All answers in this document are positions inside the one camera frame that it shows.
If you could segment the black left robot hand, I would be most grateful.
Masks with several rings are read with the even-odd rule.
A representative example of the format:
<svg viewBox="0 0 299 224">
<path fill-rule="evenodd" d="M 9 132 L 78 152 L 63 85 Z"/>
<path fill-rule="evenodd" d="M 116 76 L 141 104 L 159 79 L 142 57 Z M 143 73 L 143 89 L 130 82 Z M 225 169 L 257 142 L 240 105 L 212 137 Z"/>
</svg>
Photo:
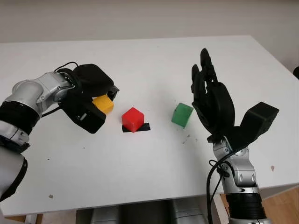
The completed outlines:
<svg viewBox="0 0 299 224">
<path fill-rule="evenodd" d="M 78 97 L 93 103 L 105 114 L 112 111 L 119 88 L 114 81 L 97 65 L 83 64 L 71 71 L 77 87 L 73 91 Z"/>
</svg>

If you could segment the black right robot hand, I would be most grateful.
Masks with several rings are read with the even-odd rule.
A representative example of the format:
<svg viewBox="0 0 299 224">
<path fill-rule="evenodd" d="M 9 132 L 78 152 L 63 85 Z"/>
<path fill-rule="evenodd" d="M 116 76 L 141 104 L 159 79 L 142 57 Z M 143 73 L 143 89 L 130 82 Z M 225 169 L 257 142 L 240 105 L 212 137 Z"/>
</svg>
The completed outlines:
<svg viewBox="0 0 299 224">
<path fill-rule="evenodd" d="M 211 57 L 206 48 L 200 52 L 201 70 L 192 66 L 192 105 L 203 124 L 211 134 L 207 141 L 220 141 L 224 132 L 235 124 L 235 108 L 226 86 L 219 82 Z"/>
</svg>

